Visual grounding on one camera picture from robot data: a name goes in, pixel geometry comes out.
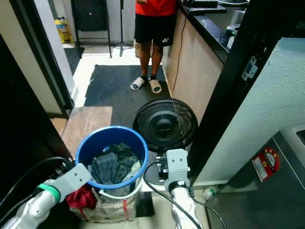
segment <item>black countertop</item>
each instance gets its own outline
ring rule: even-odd
[[[218,58],[225,63],[230,49],[227,47],[230,36],[223,32],[218,26],[216,26],[208,16],[203,14],[211,13],[212,11],[203,12],[202,8],[191,8],[188,15],[188,7],[180,4],[180,10],[184,13],[190,23],[194,26],[197,32],[202,36],[202,38],[211,47]],[[218,10],[215,9],[214,13],[223,13],[224,7],[218,5]]]

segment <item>black shorts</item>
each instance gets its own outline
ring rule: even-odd
[[[168,46],[173,43],[176,14],[169,16],[135,15],[134,38],[137,43],[153,43]]]

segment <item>white slide sandal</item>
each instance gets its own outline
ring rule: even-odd
[[[139,90],[143,84],[145,83],[145,80],[141,77],[137,77],[135,81],[130,85],[130,88],[133,89],[134,91]]]
[[[149,84],[151,85],[153,93],[159,94],[162,91],[162,87],[158,80],[150,80]]]

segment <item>electric fan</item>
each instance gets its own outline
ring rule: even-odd
[[[160,99],[145,104],[133,122],[133,129],[157,156],[170,149],[185,149],[192,142],[197,128],[194,112],[187,104],[176,99]],[[156,166],[152,166],[147,173],[152,183],[161,185],[163,181],[160,181],[159,175],[160,168],[156,169]]]

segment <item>sink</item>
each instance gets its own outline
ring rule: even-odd
[[[228,10],[227,13],[208,13],[206,16],[223,32],[230,25],[240,24],[244,17],[242,10]]]

